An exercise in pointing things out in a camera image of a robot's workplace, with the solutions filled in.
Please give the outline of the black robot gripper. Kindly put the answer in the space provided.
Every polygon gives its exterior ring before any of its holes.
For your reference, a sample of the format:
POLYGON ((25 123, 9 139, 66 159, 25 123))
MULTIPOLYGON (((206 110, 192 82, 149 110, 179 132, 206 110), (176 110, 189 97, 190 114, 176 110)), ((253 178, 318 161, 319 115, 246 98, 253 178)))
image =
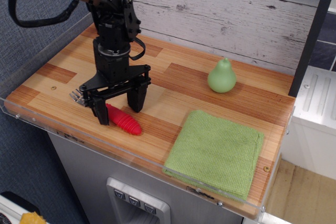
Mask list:
POLYGON ((92 111, 101 125, 109 125, 106 100, 127 94, 129 107, 139 113, 144 105, 146 90, 151 83, 149 65, 129 63, 131 45, 123 43, 111 50, 100 39, 93 41, 96 74, 83 83, 79 90, 85 101, 92 101, 92 111))

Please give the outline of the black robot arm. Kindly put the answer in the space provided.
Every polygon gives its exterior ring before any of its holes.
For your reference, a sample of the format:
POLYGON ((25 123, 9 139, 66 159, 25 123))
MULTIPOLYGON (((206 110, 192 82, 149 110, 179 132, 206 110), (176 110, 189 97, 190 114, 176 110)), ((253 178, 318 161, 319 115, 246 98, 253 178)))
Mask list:
POLYGON ((132 66, 130 60, 140 59, 142 51, 131 57, 131 43, 142 48, 137 38, 141 32, 133 0, 80 0, 86 2, 98 37, 93 40, 96 74, 80 86, 83 103, 92 109, 100 124, 109 123, 106 100, 127 94, 128 104, 135 112, 143 108, 146 90, 151 83, 149 65, 132 66))

